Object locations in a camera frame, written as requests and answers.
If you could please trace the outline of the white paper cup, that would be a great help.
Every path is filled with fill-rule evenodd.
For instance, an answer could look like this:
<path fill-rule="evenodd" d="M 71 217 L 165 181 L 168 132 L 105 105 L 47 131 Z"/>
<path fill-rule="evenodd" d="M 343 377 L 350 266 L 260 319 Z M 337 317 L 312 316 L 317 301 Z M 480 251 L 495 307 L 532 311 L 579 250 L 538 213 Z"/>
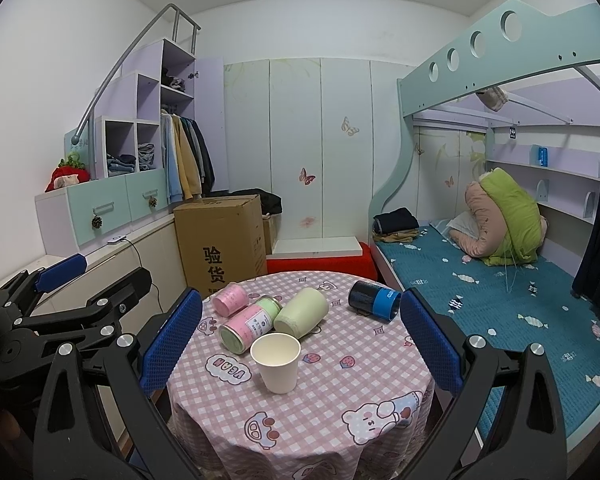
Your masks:
<path fill-rule="evenodd" d="M 250 356 L 257 364 L 265 388 L 275 394 L 294 390 L 300 354 L 298 339 L 283 333 L 263 335 L 250 347 Z"/>

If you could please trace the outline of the pink fuzzy cup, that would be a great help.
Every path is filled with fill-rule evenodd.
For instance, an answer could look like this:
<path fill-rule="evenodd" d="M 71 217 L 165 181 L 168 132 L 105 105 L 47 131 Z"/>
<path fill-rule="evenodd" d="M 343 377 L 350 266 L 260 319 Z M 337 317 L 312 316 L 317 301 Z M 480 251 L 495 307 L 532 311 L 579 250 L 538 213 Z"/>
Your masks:
<path fill-rule="evenodd" d="M 233 314 L 248 306 L 249 296 L 242 285 L 231 282 L 213 296 L 211 303 L 219 316 L 230 318 Z"/>

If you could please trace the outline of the pale green fuzzy cup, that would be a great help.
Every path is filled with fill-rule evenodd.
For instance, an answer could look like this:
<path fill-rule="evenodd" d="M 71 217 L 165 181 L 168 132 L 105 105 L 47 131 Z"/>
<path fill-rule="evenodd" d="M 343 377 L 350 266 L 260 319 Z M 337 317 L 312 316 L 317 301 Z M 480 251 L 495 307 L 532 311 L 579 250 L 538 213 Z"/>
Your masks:
<path fill-rule="evenodd" d="M 293 296 L 274 320 L 274 330 L 301 339 L 320 324 L 329 302 L 317 289 L 306 287 Z"/>

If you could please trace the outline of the black blue cylinder cup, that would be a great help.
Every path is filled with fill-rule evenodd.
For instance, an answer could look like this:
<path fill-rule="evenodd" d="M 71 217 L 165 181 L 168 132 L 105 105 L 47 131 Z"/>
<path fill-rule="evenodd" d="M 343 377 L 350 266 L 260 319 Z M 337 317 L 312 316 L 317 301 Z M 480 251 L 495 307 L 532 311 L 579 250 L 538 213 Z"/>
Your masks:
<path fill-rule="evenodd" d="M 363 281 L 357 281 L 351 287 L 348 296 L 349 306 L 353 310 L 386 322 L 390 322 L 396 317 L 400 301 L 400 292 Z"/>

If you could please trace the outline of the teal drawer cabinet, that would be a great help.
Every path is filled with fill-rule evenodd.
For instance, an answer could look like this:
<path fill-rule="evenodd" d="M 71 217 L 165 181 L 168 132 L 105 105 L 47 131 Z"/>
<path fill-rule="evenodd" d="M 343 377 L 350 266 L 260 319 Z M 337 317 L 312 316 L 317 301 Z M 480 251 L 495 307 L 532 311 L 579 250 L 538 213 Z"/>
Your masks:
<path fill-rule="evenodd" d="M 168 213 L 162 169 L 58 188 L 34 199 L 47 255 L 90 254 Z"/>

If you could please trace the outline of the cream low cabinet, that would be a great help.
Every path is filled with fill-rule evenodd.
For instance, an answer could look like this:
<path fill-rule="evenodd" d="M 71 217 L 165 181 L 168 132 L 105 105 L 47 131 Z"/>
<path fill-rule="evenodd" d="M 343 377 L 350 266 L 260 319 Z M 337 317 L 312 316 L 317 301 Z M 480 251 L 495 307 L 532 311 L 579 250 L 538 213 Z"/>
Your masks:
<path fill-rule="evenodd" d="M 33 273 L 64 259 L 46 257 L 42 266 L 21 272 Z M 151 318 L 168 313 L 186 289 L 173 219 L 143 226 L 96 250 L 94 255 L 85 259 L 85 273 L 53 292 L 43 294 L 34 307 L 35 315 L 82 308 L 95 294 L 142 266 L 151 274 L 151 289 L 121 319 L 122 334 L 137 336 Z M 64 344 L 57 353 L 67 354 L 72 347 L 72 344 Z M 86 402 L 89 408 L 107 417 L 104 424 L 98 422 L 94 427 L 96 441 L 107 451 L 114 448 L 119 451 L 118 440 L 125 430 L 125 424 L 108 384 L 101 380 L 96 386 L 88 387 Z M 33 468 L 34 433 L 39 410 L 40 407 L 36 410 L 0 410 L 0 458 L 10 460 L 21 469 Z"/>

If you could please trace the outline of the red strawberry plush toy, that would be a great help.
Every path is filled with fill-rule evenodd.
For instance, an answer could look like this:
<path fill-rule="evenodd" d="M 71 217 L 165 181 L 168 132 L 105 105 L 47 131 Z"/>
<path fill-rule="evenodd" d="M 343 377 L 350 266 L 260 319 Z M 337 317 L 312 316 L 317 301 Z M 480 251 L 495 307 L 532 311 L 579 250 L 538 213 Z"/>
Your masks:
<path fill-rule="evenodd" d="M 58 190 L 58 188 L 68 188 L 91 180 L 90 173 L 87 171 L 84 162 L 82 162 L 78 152 L 70 152 L 65 158 L 61 159 L 58 166 L 50 175 L 50 182 L 46 186 L 46 192 Z"/>

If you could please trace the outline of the teal patterned bed mattress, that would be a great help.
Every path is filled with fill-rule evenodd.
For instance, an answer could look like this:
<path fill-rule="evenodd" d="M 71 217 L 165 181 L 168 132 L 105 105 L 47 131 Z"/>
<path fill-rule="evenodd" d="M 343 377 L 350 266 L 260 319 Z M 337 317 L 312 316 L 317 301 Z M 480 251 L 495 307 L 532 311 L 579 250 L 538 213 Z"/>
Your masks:
<path fill-rule="evenodd" d="M 562 402 L 568 448 L 600 423 L 600 317 L 571 295 L 572 278 L 559 266 L 544 258 L 487 266 L 433 226 L 411 242 L 378 242 L 375 252 L 389 283 L 416 288 L 465 334 L 507 350 L 542 344 Z"/>

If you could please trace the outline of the brown cardboard box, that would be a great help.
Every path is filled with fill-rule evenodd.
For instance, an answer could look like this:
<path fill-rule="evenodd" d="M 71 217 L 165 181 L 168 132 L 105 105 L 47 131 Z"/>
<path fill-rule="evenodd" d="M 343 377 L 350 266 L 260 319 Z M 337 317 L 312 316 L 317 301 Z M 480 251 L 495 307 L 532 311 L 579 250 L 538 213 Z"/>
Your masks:
<path fill-rule="evenodd" d="M 259 196 L 200 198 L 173 214 L 186 284 L 204 298 L 266 273 Z"/>

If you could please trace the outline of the pink green lidded jar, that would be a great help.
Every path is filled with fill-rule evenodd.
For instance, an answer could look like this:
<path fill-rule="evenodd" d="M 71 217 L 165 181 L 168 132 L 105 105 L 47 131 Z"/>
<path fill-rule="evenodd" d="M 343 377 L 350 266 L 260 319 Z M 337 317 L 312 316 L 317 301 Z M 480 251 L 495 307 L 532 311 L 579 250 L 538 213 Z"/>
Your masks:
<path fill-rule="evenodd" d="M 260 297 L 219 328 L 222 345 L 238 356 L 245 353 L 258 338 L 272 330 L 280 310 L 282 307 L 273 297 Z"/>

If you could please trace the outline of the purple stair shelf unit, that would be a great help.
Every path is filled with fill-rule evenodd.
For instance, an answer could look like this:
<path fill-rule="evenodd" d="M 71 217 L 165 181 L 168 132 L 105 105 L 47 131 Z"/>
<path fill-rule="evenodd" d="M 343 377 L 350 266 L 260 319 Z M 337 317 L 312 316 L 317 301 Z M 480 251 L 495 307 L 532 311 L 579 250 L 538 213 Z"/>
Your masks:
<path fill-rule="evenodd" d="M 213 188 L 226 190 L 223 60 L 195 58 L 166 38 L 131 53 L 95 105 L 92 177 L 108 176 L 108 154 L 135 156 L 140 142 L 158 145 L 162 110 L 198 124 L 211 156 Z"/>

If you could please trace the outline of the hanging clothes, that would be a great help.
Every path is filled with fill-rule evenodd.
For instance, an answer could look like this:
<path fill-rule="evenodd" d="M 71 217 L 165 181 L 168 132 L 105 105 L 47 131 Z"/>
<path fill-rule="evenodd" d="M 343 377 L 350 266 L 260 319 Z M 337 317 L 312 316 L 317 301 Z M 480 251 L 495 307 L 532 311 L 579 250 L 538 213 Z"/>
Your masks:
<path fill-rule="evenodd" d="M 162 164 L 170 204 L 208 196 L 215 174 L 204 136 L 193 120 L 161 111 Z"/>

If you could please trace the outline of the pink checkered tablecloth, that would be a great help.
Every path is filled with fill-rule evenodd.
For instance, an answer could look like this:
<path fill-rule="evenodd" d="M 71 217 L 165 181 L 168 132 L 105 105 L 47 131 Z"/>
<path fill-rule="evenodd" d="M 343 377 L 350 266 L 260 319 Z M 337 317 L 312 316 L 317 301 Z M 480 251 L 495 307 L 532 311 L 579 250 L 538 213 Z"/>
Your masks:
<path fill-rule="evenodd" d="M 286 302 L 301 289 L 329 301 L 302 340 L 294 390 L 265 388 L 249 354 L 221 342 L 222 318 L 202 306 L 168 382 L 171 425 L 193 462 L 232 479 L 392 478 L 425 439 L 434 381 L 400 321 L 354 312 L 354 277 L 285 272 L 245 281 L 251 299 Z"/>

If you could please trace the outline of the green pink plush pillow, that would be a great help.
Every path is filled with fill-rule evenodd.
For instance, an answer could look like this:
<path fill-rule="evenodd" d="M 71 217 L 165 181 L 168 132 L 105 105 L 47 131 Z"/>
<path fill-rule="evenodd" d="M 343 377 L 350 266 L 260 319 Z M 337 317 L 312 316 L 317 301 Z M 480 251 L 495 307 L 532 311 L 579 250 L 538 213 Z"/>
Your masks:
<path fill-rule="evenodd" d="M 531 264 L 544 243 L 547 222 L 539 206 L 502 168 L 467 185 L 467 210 L 446 225 L 448 237 L 487 266 Z"/>

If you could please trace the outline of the red storage bench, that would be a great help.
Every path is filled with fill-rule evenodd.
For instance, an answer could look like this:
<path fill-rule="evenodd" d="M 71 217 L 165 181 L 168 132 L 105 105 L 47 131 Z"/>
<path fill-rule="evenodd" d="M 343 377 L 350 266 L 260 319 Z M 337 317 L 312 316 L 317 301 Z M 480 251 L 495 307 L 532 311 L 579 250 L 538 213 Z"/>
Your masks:
<path fill-rule="evenodd" d="M 354 236 L 278 240 L 266 257 L 268 273 L 328 271 L 376 281 L 378 270 L 370 246 Z"/>

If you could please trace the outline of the folded dark clothes pile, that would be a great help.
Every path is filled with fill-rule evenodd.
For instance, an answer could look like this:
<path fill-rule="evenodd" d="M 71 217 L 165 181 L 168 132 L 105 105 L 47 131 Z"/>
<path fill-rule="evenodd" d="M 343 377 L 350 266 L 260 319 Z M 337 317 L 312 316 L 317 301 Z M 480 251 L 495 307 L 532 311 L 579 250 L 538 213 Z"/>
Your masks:
<path fill-rule="evenodd" d="M 373 239 L 376 242 L 411 242 L 419 236 L 419 223 L 405 207 L 376 214 L 372 223 Z"/>

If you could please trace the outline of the white butterfly wardrobe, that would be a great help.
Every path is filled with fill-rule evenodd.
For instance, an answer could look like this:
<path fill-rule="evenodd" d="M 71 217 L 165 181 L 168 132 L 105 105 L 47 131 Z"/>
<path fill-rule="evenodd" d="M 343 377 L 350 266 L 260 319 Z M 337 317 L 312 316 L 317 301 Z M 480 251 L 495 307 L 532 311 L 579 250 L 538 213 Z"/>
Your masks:
<path fill-rule="evenodd" d="M 224 67 L 228 186 L 282 200 L 278 235 L 367 240 L 400 151 L 404 64 L 280 58 Z"/>

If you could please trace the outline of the blue box on shelf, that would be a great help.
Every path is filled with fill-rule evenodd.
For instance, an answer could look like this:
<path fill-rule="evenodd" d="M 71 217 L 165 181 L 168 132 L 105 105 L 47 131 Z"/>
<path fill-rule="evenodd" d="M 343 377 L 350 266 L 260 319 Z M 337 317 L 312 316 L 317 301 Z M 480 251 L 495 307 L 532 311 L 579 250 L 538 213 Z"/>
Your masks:
<path fill-rule="evenodd" d="M 545 146 L 539 146 L 536 149 L 536 161 L 540 167 L 548 166 L 548 148 Z"/>

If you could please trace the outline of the teal bunk bed frame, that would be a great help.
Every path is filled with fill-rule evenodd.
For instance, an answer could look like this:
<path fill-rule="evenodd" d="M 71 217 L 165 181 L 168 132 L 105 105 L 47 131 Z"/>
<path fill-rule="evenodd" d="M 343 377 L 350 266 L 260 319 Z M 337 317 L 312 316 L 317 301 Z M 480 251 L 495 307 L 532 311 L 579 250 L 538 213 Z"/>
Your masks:
<path fill-rule="evenodd" d="M 508 0 L 396 84 L 398 161 L 370 212 L 407 186 L 420 228 L 448 237 L 467 185 L 502 168 L 547 222 L 538 259 L 576 277 L 600 198 L 600 6 L 548 15 Z M 548 148 L 540 167 L 536 149 Z M 586 300 L 600 317 L 591 301 Z"/>

